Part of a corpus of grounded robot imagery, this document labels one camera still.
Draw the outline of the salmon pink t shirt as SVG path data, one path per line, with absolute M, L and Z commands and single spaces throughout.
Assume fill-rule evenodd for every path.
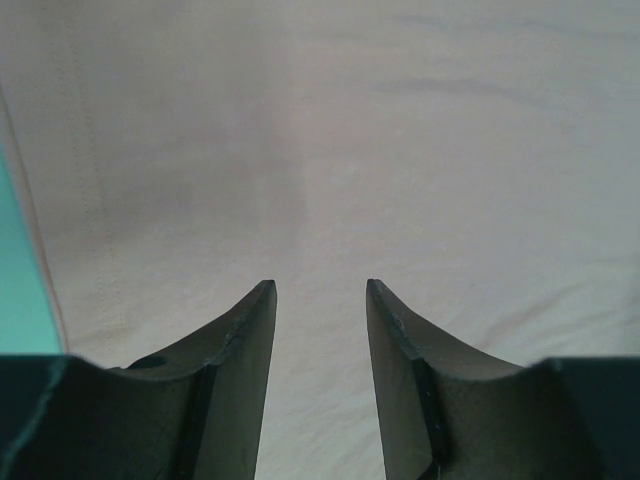
M 263 279 L 257 475 L 384 475 L 370 278 L 516 364 L 639 350 L 635 1 L 5 1 L 2 144 L 63 347 Z

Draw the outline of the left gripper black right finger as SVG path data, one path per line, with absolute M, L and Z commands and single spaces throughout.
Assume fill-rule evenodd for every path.
M 518 366 L 405 305 L 382 281 L 366 316 L 389 479 L 635 479 L 639 361 Z

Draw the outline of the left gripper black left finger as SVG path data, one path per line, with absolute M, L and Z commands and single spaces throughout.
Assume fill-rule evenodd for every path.
M 276 285 L 126 368 L 74 355 L 1 359 L 5 479 L 251 479 Z

